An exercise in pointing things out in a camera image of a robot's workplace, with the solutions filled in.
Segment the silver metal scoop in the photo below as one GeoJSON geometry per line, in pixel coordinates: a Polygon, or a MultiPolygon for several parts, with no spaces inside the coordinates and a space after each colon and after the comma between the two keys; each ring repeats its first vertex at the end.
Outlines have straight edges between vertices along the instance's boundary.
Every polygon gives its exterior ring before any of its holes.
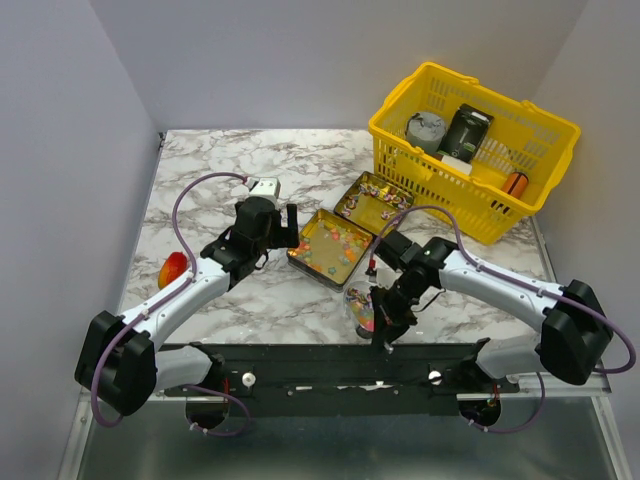
{"type": "Polygon", "coordinates": [[[374,321],[371,320],[364,323],[357,322],[355,332],[360,338],[364,340],[373,340],[376,337],[374,321]]]}

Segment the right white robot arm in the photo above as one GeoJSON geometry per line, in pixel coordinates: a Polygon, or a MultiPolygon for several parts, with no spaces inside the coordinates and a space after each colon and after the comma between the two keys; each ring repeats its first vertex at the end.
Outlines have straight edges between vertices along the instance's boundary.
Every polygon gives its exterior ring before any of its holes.
{"type": "Polygon", "coordinates": [[[371,290],[372,343],[378,349],[416,325],[412,308],[431,288],[481,300],[537,332],[536,337],[478,341],[457,368],[471,391],[516,373],[541,371],[583,385],[613,337],[594,290],[582,281],[563,286],[534,280],[465,254],[452,241],[434,237],[419,245],[397,231],[380,239],[373,252],[400,274],[391,287],[371,290]]]}

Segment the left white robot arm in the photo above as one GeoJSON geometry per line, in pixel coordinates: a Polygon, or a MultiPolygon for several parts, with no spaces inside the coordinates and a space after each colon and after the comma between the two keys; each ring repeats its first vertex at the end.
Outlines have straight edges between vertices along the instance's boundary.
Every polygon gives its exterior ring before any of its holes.
{"type": "Polygon", "coordinates": [[[236,205],[235,223],[176,280],[152,298],[91,322],[74,377],[91,393],[94,407],[106,403],[118,414],[135,413],[159,390],[190,385],[214,393],[222,380],[215,357],[187,345],[163,349],[172,333],[210,301],[224,295],[258,268],[269,251],[299,244],[297,207],[280,211],[262,197],[236,205]]]}

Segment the hinged candy tin box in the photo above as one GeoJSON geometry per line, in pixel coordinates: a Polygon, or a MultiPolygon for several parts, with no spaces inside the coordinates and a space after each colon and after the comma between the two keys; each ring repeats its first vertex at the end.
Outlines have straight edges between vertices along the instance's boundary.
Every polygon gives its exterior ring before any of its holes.
{"type": "Polygon", "coordinates": [[[414,204],[405,190],[362,173],[331,210],[319,209],[287,251],[290,265],[341,291],[386,223],[414,204]]]}

